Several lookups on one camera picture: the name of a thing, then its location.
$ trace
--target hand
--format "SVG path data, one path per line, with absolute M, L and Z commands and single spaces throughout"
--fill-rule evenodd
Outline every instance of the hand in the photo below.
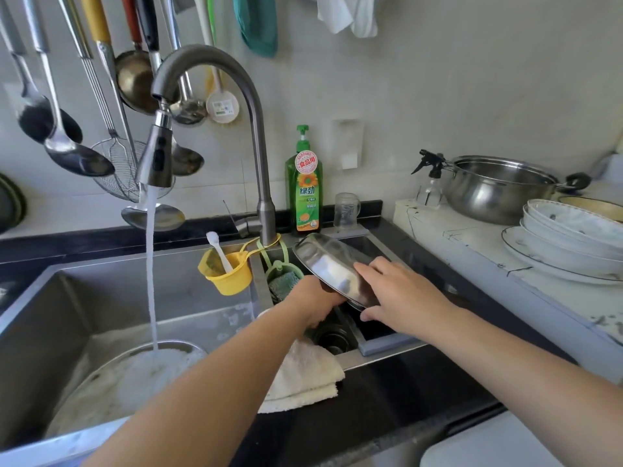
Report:
M 294 285 L 284 301 L 304 315 L 308 328 L 314 328 L 334 306 L 344 303 L 346 298 L 334 291 L 323 290 L 318 277 L 306 275 Z
M 356 263 L 354 267 L 370 283 L 381 304 L 365 309 L 362 321 L 375 319 L 395 331 L 430 342 L 458 310 L 425 277 L 385 257 L 377 257 L 370 266 Z

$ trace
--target left hand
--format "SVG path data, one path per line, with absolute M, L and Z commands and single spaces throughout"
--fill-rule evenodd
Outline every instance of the left hand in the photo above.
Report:
M 323 290 L 318 277 L 306 275 L 294 285 L 284 301 L 301 312 L 308 328 L 314 328 L 326 318 L 334 306 L 341 305 L 346 298 L 337 292 Z

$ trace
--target green dish soap bottle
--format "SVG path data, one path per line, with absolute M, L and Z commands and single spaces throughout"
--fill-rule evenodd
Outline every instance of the green dish soap bottle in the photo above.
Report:
M 292 232 L 305 235 L 322 227 L 322 162 L 310 149 L 305 132 L 308 125 L 298 125 L 301 139 L 297 153 L 285 161 L 287 203 Z

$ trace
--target backsplash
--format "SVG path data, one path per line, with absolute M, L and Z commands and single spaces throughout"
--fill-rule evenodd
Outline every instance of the backsplash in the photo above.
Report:
M 30 41 L 19 0 L 7 1 Z M 115 52 L 131 49 L 120 0 L 103 1 Z M 331 35 L 307 0 L 276 1 L 274 59 L 248 51 L 231 0 L 216 0 L 216 19 L 218 46 L 243 64 L 262 100 L 278 209 L 285 208 L 284 162 L 295 151 L 300 123 L 310 125 L 312 149 L 324 162 L 325 203 L 338 192 L 354 192 L 362 200 L 384 200 L 386 217 L 394 200 L 414 195 L 409 173 L 421 148 L 447 157 L 513 157 L 568 174 L 586 169 L 619 139 L 623 0 L 385 0 L 377 10 L 379 34 L 367 40 L 349 30 Z M 84 144 L 93 144 L 106 137 L 95 99 L 56 0 L 40 3 L 62 106 L 81 124 Z M 183 12 L 178 24 L 183 44 L 201 42 L 195 9 Z M 4 46 L 0 50 L 7 58 Z M 34 50 L 30 66 L 45 91 Z M 103 81 L 99 62 L 96 67 Z M 205 90 L 205 76 L 205 68 L 191 71 L 196 92 Z M 16 127 L 9 97 L 19 83 L 11 63 L 0 65 L 0 81 L 0 172 L 29 201 L 26 220 L 0 239 L 124 225 L 120 211 L 128 203 L 56 166 Z M 111 95 L 108 100 L 113 105 Z M 128 116 L 134 136 L 144 140 L 150 118 Z M 223 200 L 233 213 L 255 209 L 246 107 L 241 116 L 229 127 L 209 120 L 175 127 L 177 141 L 200 152 L 206 165 L 178 178 L 162 203 L 189 219 L 226 214 Z M 333 120 L 351 118 L 365 124 L 362 162 L 342 171 Z

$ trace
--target kitchen sink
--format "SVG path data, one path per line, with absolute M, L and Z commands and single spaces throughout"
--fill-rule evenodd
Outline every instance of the kitchen sink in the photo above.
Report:
M 363 233 L 359 229 L 354 232 L 359 236 L 338 237 L 355 239 L 349 244 L 366 253 L 373 251 L 365 246 L 374 240 L 379 252 L 383 246 L 378 240 Z M 292 253 L 297 239 L 284 235 L 283 240 L 290 261 L 308 273 Z M 235 252 L 244 242 L 223 249 Z M 154 254 L 159 340 L 190 342 L 207 353 L 273 306 L 260 254 L 249 259 L 251 285 L 237 295 L 222 296 L 197 270 L 209 247 Z M 283 259 L 281 248 L 268 254 L 271 260 Z M 363 357 L 355 332 L 344 312 L 334 309 L 307 335 L 337 354 L 345 370 L 422 345 Z M 101 445 L 124 419 L 50 439 L 45 430 L 89 374 L 151 340 L 144 254 L 47 268 L 0 315 L 0 465 L 61 465 Z

